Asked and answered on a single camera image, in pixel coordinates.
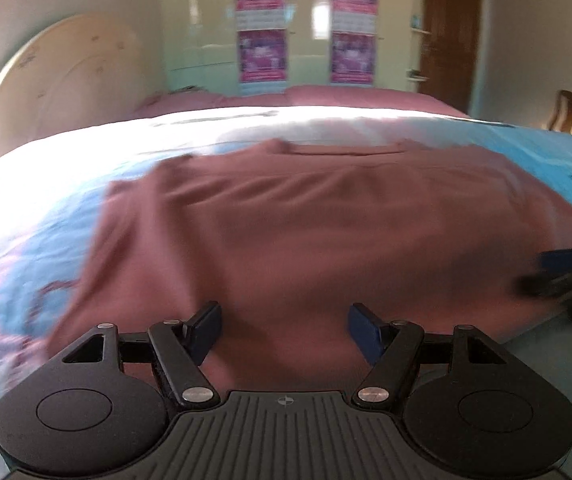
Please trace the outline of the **pink knit garment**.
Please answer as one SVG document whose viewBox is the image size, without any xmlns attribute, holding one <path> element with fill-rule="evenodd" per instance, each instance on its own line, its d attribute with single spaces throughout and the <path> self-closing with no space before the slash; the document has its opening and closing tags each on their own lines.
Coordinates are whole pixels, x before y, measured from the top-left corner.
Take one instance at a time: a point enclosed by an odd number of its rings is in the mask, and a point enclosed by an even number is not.
<svg viewBox="0 0 572 480">
<path fill-rule="evenodd" d="M 115 181 L 56 354 L 90 328 L 185 320 L 209 301 L 223 330 L 203 369 L 217 390 L 351 389 L 366 363 L 351 304 L 432 333 L 502 339 L 548 318 L 514 281 L 572 248 L 572 205 L 479 146 L 267 141 L 160 162 Z"/>
</svg>

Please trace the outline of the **wooden chair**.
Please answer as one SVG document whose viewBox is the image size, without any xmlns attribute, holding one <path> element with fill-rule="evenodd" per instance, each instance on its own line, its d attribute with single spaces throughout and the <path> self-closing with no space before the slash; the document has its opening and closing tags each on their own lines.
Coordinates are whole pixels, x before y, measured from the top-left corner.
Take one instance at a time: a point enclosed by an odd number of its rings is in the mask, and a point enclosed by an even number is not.
<svg viewBox="0 0 572 480">
<path fill-rule="evenodd" d="M 546 127 L 548 131 L 557 131 L 572 135 L 572 92 L 558 90 L 551 119 Z"/>
</svg>

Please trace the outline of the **light blue patterned bedsheet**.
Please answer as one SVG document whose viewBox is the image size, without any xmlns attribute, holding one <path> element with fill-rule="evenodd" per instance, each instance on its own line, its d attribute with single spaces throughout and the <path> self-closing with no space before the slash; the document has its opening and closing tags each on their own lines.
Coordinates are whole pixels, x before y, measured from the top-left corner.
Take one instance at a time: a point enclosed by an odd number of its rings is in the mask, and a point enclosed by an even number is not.
<svg viewBox="0 0 572 480">
<path fill-rule="evenodd" d="M 107 185 L 159 160 L 220 155 L 265 140 L 501 153 L 572 203 L 572 136 L 443 113 L 340 106 L 190 110 L 77 129 L 0 158 L 0 397 L 43 361 L 80 274 Z M 7 472 L 0 457 L 0 478 Z"/>
</svg>

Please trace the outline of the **pink bed cover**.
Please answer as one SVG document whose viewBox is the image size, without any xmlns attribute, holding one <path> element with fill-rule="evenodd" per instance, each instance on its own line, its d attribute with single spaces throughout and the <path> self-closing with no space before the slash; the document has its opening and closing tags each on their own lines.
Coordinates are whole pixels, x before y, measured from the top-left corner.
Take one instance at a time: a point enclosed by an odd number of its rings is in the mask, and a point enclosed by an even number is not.
<svg viewBox="0 0 572 480">
<path fill-rule="evenodd" d="M 224 96 L 205 90 L 177 91 L 154 96 L 137 108 L 133 119 L 158 117 L 171 113 L 213 110 L 226 107 L 339 106 L 391 108 L 444 116 L 468 118 L 464 112 L 432 96 L 399 90 L 348 86 L 294 86 L 283 92 L 256 96 Z"/>
</svg>

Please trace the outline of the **white corner shelf unit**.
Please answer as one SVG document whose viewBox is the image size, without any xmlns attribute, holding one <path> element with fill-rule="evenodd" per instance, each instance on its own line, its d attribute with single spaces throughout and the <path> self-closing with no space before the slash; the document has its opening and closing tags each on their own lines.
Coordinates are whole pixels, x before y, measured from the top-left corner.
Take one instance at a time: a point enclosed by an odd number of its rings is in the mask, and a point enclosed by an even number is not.
<svg viewBox="0 0 572 480">
<path fill-rule="evenodd" d="M 408 88 L 417 91 L 419 85 L 428 80 L 420 68 L 421 56 L 423 55 L 423 42 L 430 36 L 425 26 L 425 0 L 413 0 L 411 21 L 411 61 L 407 70 Z"/>
</svg>

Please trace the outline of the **brown wooden door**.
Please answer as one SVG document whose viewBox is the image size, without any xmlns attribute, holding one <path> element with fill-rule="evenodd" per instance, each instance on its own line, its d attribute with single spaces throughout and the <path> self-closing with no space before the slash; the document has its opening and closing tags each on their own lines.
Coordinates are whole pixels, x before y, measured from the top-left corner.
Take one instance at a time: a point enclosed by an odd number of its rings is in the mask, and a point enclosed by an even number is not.
<svg viewBox="0 0 572 480">
<path fill-rule="evenodd" d="M 418 90 L 466 113 L 477 64 L 481 0 L 423 0 Z"/>
</svg>

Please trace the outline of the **cream curved headboard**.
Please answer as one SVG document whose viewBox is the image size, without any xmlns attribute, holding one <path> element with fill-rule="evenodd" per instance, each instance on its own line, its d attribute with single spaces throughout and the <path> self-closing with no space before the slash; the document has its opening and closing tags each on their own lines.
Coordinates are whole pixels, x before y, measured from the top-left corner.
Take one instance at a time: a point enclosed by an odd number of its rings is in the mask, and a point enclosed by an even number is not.
<svg viewBox="0 0 572 480">
<path fill-rule="evenodd" d="M 110 13 L 43 29 L 0 71 L 0 158 L 62 132 L 119 122 L 164 85 L 160 24 Z"/>
</svg>

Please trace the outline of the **purple poster bottom right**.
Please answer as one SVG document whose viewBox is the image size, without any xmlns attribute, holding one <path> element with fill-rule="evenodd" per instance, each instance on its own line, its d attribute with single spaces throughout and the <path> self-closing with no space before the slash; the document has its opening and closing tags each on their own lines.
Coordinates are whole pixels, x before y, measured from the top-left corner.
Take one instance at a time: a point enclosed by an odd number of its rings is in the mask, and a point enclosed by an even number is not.
<svg viewBox="0 0 572 480">
<path fill-rule="evenodd" d="M 372 86 L 375 79 L 376 41 L 371 35 L 333 32 L 330 82 Z"/>
</svg>

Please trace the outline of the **purple poster bottom left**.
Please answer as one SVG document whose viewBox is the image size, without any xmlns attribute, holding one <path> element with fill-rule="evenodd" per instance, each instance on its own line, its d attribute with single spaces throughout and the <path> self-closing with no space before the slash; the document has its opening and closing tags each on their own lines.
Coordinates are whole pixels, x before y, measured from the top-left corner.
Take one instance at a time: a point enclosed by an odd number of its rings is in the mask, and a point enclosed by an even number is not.
<svg viewBox="0 0 572 480">
<path fill-rule="evenodd" d="M 240 82 L 283 81 L 287 73 L 287 42 L 284 29 L 238 32 Z"/>
</svg>

